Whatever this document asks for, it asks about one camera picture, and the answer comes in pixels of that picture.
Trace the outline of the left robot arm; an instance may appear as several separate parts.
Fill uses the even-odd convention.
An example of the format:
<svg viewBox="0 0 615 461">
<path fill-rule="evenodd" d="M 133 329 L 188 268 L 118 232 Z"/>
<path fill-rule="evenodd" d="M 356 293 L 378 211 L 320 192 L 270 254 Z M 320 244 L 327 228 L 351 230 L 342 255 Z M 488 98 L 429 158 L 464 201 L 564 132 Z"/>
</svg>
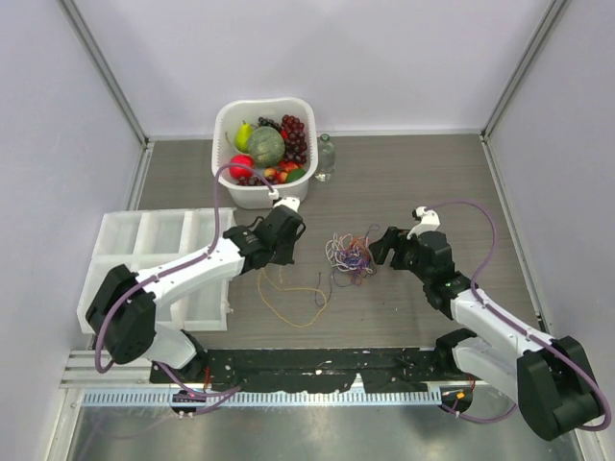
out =
<svg viewBox="0 0 615 461">
<path fill-rule="evenodd" d="M 161 266 L 110 269 L 86 312 L 96 335 L 97 372 L 145 358 L 179 382 L 197 381 L 208 365 L 207 353 L 184 328 L 164 325 L 160 313 L 209 282 L 293 263 L 295 243 L 306 230 L 299 203 L 295 197 L 279 199 L 267 216 L 217 230 L 210 245 Z"/>
</svg>

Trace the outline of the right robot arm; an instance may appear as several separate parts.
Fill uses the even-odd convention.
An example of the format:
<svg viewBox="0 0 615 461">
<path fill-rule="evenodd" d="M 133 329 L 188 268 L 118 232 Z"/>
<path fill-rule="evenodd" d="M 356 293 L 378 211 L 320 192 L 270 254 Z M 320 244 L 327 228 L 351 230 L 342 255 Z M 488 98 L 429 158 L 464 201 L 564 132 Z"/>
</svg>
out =
<svg viewBox="0 0 615 461">
<path fill-rule="evenodd" d="M 372 243 L 376 264 L 407 270 L 423 284 L 428 303 L 462 328 L 433 359 L 446 379 L 462 373 L 506 395 L 528 427 L 551 441 L 569 431 L 601 431 L 612 411 L 582 344 L 555 338 L 520 321 L 459 272 L 444 233 L 390 227 Z"/>
</svg>

